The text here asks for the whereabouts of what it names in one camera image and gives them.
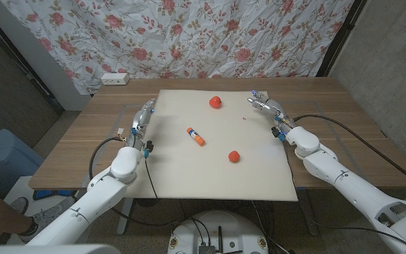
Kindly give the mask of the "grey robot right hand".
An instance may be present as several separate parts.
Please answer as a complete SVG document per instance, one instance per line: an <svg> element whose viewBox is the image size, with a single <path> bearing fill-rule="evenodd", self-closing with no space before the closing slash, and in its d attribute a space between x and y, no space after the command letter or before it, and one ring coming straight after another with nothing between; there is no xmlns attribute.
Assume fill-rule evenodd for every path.
<svg viewBox="0 0 406 254"><path fill-rule="evenodd" d="M253 98L247 101L256 109L270 117L276 128L283 134L287 135L289 131L296 127L295 122L285 113L282 106L275 100L269 99L267 95L256 90L252 91Z"/></svg>

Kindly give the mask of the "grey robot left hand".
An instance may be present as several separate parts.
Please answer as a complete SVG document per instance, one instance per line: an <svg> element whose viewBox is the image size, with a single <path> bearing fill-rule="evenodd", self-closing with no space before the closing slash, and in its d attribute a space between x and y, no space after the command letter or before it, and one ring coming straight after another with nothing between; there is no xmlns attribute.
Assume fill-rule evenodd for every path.
<svg viewBox="0 0 406 254"><path fill-rule="evenodd" d="M133 122L130 128L130 134L128 136L127 144L129 147L141 150L144 146L143 138L147 131L150 118L154 112L154 105L156 104L156 98L150 99L146 102L141 110L139 110L133 118Z"/></svg>

